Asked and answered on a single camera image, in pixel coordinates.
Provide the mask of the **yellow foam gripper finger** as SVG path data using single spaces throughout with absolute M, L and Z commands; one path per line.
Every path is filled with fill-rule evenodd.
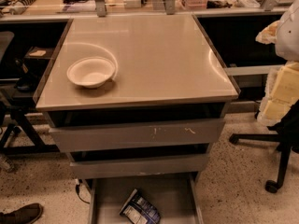
M 255 40 L 265 45 L 275 44 L 277 42 L 277 28 L 278 21 L 272 22 L 257 34 Z
M 282 119 L 299 100 L 299 63 L 286 63 L 278 72 L 263 114 L 267 119 Z

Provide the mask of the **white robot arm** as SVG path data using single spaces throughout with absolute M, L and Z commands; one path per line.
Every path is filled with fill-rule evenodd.
M 258 115 L 262 122 L 279 122 L 299 100 L 299 0 L 255 40 L 265 45 L 273 43 L 276 55 L 287 61 L 281 68 L 270 70 Z

